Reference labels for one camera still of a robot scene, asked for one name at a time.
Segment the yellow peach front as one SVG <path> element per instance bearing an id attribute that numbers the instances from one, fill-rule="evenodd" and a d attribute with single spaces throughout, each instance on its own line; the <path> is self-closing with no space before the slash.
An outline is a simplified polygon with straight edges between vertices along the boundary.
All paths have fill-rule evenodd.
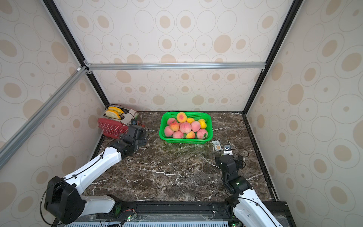
<path id="1" fill-rule="evenodd" d="M 200 123 L 200 128 L 201 129 L 206 129 L 207 124 L 206 124 L 205 119 L 199 119 L 198 122 Z"/>

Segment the pink peach with leaf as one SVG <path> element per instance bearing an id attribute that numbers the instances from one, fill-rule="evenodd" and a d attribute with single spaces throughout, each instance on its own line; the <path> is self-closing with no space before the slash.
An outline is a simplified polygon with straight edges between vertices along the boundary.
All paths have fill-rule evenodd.
<path id="1" fill-rule="evenodd" d="M 176 120 L 175 118 L 169 118 L 169 119 L 167 120 L 167 124 L 168 124 L 168 125 L 170 125 L 170 124 L 172 124 L 172 123 L 174 123 L 174 122 L 177 122 L 177 120 Z"/>

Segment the orange wrinkled peach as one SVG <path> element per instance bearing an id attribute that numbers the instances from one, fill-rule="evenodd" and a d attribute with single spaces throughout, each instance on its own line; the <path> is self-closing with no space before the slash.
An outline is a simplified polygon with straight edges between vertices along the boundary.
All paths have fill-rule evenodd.
<path id="1" fill-rule="evenodd" d="M 170 129 L 174 132 L 179 131 L 180 125 L 177 121 L 174 121 L 169 125 Z"/>

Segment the yellow red peach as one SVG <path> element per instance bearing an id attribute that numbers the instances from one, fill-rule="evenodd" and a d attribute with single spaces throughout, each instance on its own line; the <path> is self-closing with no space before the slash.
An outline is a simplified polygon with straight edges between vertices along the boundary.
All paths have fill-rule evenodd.
<path id="1" fill-rule="evenodd" d="M 188 119 L 187 119 L 187 122 L 188 122 L 188 123 L 190 123 L 190 124 L 191 124 L 192 122 L 194 122 L 194 121 L 195 121 L 195 119 L 194 119 L 194 118 L 188 118 Z"/>

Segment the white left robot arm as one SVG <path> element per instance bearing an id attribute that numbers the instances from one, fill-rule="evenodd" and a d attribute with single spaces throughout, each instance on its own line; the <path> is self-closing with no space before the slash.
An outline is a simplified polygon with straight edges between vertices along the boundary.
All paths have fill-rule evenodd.
<path id="1" fill-rule="evenodd" d="M 115 197 L 84 196 L 83 193 L 105 171 L 145 146 L 148 137 L 147 127 L 130 125 L 126 133 L 111 141 L 84 166 L 64 177 L 53 177 L 41 197 L 39 211 L 49 212 L 64 225 L 92 214 L 120 214 Z"/>

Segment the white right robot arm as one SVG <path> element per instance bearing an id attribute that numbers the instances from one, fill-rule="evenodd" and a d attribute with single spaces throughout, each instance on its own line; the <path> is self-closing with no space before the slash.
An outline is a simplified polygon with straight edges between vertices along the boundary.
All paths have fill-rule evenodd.
<path id="1" fill-rule="evenodd" d="M 222 171 L 222 183 L 231 195 L 225 199 L 233 216 L 247 227 L 281 227 L 282 224 L 267 209 L 249 181 L 239 174 L 244 168 L 243 159 L 233 154 L 215 157 Z"/>

